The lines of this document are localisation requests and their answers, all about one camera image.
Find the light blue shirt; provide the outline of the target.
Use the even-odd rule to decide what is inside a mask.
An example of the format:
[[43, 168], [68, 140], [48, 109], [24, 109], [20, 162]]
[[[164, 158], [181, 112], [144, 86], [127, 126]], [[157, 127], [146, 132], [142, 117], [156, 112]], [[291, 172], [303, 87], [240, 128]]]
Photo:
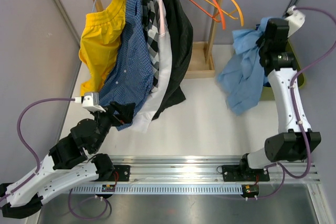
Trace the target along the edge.
[[260, 64], [257, 40], [264, 34], [270, 17], [261, 19], [258, 28], [232, 31], [234, 54], [217, 76], [227, 94], [226, 104], [236, 115], [255, 107], [268, 83]]

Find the black striped shirt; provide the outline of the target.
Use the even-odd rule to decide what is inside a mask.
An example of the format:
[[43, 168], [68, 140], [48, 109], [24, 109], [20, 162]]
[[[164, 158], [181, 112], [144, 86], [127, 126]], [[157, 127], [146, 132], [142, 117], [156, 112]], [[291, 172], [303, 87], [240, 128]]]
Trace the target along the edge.
[[162, 103], [154, 115], [156, 120], [167, 108], [186, 100], [180, 87], [190, 64], [193, 48], [193, 26], [180, 0], [163, 0], [166, 21], [171, 38], [172, 70]]

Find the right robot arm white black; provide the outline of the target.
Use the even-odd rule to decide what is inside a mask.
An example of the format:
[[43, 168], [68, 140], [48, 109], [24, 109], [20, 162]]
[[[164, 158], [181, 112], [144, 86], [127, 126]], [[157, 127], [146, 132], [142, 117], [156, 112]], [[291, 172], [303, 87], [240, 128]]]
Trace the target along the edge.
[[252, 179], [257, 169], [273, 166], [282, 167], [294, 179], [302, 179], [310, 172], [312, 151], [321, 143], [320, 132], [312, 130], [305, 116], [295, 57], [286, 51], [289, 32], [288, 20], [271, 18], [256, 42], [260, 64], [275, 97], [278, 134], [267, 138], [262, 149], [242, 157], [238, 173], [244, 180]]

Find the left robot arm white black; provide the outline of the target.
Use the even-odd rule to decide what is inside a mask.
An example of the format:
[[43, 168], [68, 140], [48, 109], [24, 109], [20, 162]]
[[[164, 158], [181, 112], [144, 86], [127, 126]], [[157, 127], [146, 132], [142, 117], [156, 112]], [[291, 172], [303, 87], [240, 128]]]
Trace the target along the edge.
[[135, 103], [109, 105], [92, 112], [53, 146], [39, 166], [14, 183], [1, 184], [4, 218], [24, 219], [39, 212], [43, 205], [85, 182], [107, 181], [115, 167], [99, 149], [112, 127], [130, 124]]

